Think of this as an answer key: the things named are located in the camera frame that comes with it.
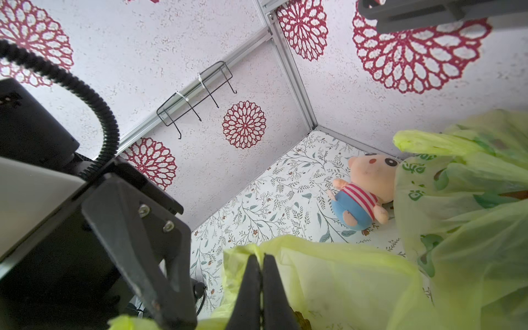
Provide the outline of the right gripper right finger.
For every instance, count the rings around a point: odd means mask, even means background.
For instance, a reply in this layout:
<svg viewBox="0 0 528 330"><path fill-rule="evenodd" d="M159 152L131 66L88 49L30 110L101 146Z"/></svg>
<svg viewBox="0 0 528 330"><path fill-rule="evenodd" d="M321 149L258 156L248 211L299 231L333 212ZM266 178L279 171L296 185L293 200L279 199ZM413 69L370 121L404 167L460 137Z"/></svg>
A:
<svg viewBox="0 0 528 330"><path fill-rule="evenodd" d="M290 307L275 258L266 254L262 267L262 329L299 329Z"/></svg>

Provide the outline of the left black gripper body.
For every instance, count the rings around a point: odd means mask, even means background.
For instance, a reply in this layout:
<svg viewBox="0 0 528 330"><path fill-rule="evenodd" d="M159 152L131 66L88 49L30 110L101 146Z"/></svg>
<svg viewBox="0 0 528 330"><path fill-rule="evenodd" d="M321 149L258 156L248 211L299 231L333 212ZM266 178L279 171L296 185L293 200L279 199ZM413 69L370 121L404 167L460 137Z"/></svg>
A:
<svg viewBox="0 0 528 330"><path fill-rule="evenodd" d="M82 202L106 174L124 179L178 219L184 212L132 165L112 160L1 258L2 329L105 329L138 298L82 214Z"/></svg>

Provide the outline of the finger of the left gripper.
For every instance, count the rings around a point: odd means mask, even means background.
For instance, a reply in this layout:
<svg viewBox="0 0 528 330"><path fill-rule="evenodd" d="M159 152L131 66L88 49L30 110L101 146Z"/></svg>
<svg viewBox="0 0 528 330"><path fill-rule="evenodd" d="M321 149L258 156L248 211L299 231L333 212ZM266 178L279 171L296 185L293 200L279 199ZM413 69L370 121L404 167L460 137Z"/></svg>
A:
<svg viewBox="0 0 528 330"><path fill-rule="evenodd" d="M106 174L82 214L161 329L195 329L190 229L124 179Z"/></svg>

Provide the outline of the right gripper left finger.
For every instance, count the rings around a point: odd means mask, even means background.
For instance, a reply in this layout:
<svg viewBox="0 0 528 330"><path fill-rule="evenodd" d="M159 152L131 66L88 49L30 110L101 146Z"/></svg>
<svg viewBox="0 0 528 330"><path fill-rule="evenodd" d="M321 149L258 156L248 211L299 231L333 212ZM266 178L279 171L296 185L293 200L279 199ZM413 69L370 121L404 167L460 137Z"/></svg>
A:
<svg viewBox="0 0 528 330"><path fill-rule="evenodd" d="M255 255L247 261L235 308L225 330L261 328L261 268Z"/></svg>

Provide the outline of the plain green plastic bag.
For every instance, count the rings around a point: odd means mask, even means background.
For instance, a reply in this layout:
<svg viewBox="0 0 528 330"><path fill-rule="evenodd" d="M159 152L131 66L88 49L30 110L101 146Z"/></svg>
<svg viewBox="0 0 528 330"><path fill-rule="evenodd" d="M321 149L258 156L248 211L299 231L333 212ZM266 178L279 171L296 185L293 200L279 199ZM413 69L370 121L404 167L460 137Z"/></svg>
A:
<svg viewBox="0 0 528 330"><path fill-rule="evenodd" d="M424 294L420 271L410 261L375 247L314 243L291 235L224 252L221 305L199 329L225 329L240 298L250 257L259 268L273 256L292 313L302 329L441 329Z"/></svg>

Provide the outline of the avocado print green plastic bag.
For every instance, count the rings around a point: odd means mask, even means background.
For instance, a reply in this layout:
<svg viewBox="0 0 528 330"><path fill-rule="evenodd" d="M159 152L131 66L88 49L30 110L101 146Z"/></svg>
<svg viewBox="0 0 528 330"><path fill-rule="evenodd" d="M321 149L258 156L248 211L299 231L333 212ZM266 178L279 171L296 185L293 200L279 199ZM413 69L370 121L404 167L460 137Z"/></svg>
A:
<svg viewBox="0 0 528 330"><path fill-rule="evenodd" d="M408 259L447 329L527 328L527 113L496 109L394 145Z"/></svg>

